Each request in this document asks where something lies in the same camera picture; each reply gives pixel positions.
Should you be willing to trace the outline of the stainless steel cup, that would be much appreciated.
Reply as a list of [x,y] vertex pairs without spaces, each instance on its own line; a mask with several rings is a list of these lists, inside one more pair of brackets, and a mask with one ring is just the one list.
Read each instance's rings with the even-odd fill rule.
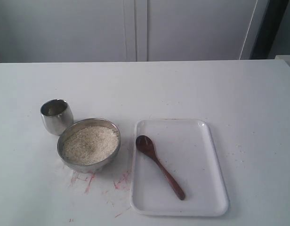
[[69,104],[63,99],[53,99],[40,108],[42,122],[46,130],[60,136],[68,127],[74,124],[73,113]]

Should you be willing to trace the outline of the beige side table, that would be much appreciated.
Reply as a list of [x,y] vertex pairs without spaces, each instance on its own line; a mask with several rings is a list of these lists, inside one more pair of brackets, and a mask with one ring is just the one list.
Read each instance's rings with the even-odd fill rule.
[[290,67],[290,55],[276,55],[275,59],[282,59],[284,60]]

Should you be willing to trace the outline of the white cabinet doors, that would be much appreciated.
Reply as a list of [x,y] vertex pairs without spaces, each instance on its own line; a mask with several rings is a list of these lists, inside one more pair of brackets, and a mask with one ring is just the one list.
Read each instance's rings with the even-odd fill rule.
[[249,59],[266,0],[0,0],[0,62]]

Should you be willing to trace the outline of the brown wooden spoon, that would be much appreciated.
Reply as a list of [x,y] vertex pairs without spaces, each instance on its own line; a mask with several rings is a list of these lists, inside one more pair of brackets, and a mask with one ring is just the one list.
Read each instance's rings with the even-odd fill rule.
[[160,168],[160,170],[164,174],[167,182],[171,186],[172,190],[174,191],[178,199],[181,201],[185,200],[186,195],[183,189],[159,161],[156,155],[153,141],[146,135],[140,135],[136,138],[136,148],[138,151],[140,151],[141,153],[143,153],[156,163],[156,165]]

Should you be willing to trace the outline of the dark vertical post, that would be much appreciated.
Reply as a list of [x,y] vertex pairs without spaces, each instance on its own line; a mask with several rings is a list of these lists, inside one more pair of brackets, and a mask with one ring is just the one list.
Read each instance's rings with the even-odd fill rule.
[[269,0],[250,59],[267,59],[289,0]]

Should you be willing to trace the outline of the steel bowl of rice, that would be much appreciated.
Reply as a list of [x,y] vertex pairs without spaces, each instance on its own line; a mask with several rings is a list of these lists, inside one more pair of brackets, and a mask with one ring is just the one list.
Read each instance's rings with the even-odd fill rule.
[[81,120],[59,137],[57,152],[63,163],[78,173],[94,173],[111,163],[121,146],[118,127],[105,119]]

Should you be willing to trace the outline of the white plastic tray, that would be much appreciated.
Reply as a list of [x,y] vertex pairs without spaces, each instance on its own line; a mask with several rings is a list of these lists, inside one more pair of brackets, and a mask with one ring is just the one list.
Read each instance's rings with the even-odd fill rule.
[[182,187],[178,199],[156,163],[133,151],[130,202],[149,216],[219,217],[229,200],[210,129],[197,119],[143,120],[135,136],[148,136],[158,160]]

